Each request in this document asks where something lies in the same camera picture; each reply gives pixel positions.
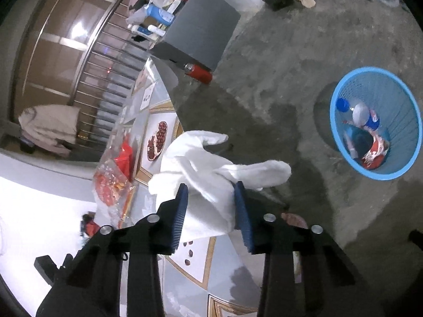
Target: concrete floor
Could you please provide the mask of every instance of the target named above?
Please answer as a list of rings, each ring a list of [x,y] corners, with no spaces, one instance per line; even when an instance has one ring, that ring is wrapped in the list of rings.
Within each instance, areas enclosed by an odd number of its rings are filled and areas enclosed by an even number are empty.
[[[210,86],[171,93],[186,130],[229,135],[237,162],[277,159],[292,176],[278,190],[322,225],[390,308],[423,268],[407,242],[423,228],[423,157],[401,178],[373,181],[336,150],[328,106],[337,82],[366,65],[398,75],[423,108],[423,34],[413,16],[368,0],[316,0],[262,9],[229,45]]]

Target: beige cloth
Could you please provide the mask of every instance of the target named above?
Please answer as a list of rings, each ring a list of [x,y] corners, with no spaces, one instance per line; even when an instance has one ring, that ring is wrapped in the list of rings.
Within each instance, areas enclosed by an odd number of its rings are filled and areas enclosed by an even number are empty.
[[[58,140],[75,144],[79,108],[65,105],[29,107],[22,112],[19,123],[32,137],[48,145]]]

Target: blue bottle cap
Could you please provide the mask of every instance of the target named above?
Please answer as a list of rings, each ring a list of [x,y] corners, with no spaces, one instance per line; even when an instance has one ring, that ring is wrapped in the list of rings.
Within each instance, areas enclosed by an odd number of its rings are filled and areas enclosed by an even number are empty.
[[[340,97],[336,100],[336,108],[340,112],[343,112],[343,113],[348,112],[348,110],[350,109],[350,103],[348,102],[347,99]]]

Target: red thermos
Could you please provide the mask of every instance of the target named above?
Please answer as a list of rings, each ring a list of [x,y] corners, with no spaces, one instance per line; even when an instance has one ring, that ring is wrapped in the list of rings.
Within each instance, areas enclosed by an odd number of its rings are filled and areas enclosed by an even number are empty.
[[[185,73],[196,80],[209,84],[210,81],[213,79],[212,73],[204,70],[202,67],[196,64],[188,63],[185,65]]]

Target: metal railing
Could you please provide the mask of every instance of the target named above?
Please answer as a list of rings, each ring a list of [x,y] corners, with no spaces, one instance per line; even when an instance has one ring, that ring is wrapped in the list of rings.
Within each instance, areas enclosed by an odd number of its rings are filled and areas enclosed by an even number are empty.
[[[72,82],[69,105],[78,106],[77,146],[102,152],[123,103],[148,57],[147,48],[130,38],[128,7],[114,0],[94,29]]]

